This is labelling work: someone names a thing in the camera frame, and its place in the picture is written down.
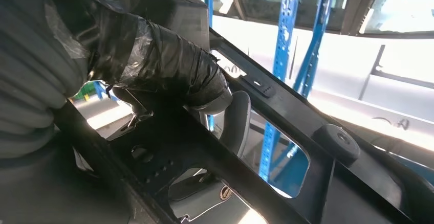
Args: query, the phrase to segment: window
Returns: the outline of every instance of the window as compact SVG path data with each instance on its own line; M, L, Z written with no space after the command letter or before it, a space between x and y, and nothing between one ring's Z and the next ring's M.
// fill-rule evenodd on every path
M212 0L214 13L224 14L228 17L238 18L238 11L233 5L233 0Z
M434 31L434 0L374 0L360 33Z
M329 18L328 28L331 30L340 30L344 10L347 0L332 0L332 9ZM277 23L279 19L281 0L242 0L241 4L246 11L249 20L265 21ZM299 0L296 25L298 27L312 27L317 11L318 0Z
M224 55L220 54L218 50L214 50L212 53L219 59L218 64L230 76L239 78L240 76L246 75L243 70L233 64L231 60L224 57ZM308 154L291 139L281 133L279 139L275 142L274 150L268 155L269 158L262 161L266 121L265 118L252 110L250 116L250 130L247 139L249 143L246 143L242 159L246 165L258 174L261 165L267 167L266 164L269 162L267 175L268 184L283 197L297 197L309 168L310 159Z
M384 47L373 74L425 87L434 87L434 61L430 59L433 40L402 40Z

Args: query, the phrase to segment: black metal frame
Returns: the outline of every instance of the black metal frame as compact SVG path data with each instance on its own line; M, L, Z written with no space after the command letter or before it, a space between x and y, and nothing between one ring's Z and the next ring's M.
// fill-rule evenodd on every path
M323 125L341 126L339 123L211 29L210 36L213 48L247 73L243 78L227 77L230 87L246 91L252 107L308 155L310 165L304 184L295 198L280 196L173 99L140 92L120 95L125 98L132 94L154 116L110 141L110 145L72 104L54 111L56 125L73 138L75 148L92 168L129 203L135 219L177 223L168 202L169 188L185 170L200 167L230 186L272 224L339 223L343 216L354 218L353 223L367 223L358 218L369 223L379 219L391 223L434 222L430 214L434 194L426 181L354 134L361 157L349 166L340 163L321 141L311 139ZM257 89L254 81L266 88ZM131 151L137 145L152 153L152 160L136 161ZM399 203L383 191L393 187L401 191Z

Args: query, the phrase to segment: hose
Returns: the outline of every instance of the hose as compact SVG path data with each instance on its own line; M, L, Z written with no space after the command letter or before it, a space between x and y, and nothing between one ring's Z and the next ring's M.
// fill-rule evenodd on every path
M43 147L54 134L50 108L85 82L87 62L53 37L45 4L0 0L0 159Z

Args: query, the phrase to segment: blue shelving upright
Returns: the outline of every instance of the blue shelving upright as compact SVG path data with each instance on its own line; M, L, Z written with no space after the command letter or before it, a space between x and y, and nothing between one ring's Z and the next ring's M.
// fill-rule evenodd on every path
M294 83L294 90L307 98L315 78L318 64L318 51L322 36L326 31L327 22L330 15L332 0L318 0L318 8L314 21L313 36L303 63ZM274 57L273 74L285 81L288 69L289 49L292 39L292 31L295 26L298 0L282 0L280 5L280 15L278 24L277 44ZM277 188L289 186L289 190L280 189L283 192L294 196L301 187L302 180L308 166L308 159L304 153L300 153L298 147L290 142L288 148L283 150L280 156L273 161L275 147L280 139L280 132L270 123L265 126L264 141L262 147L261 163L259 165L259 175L265 181ZM289 161L280 169L278 174L271 172L285 159Z

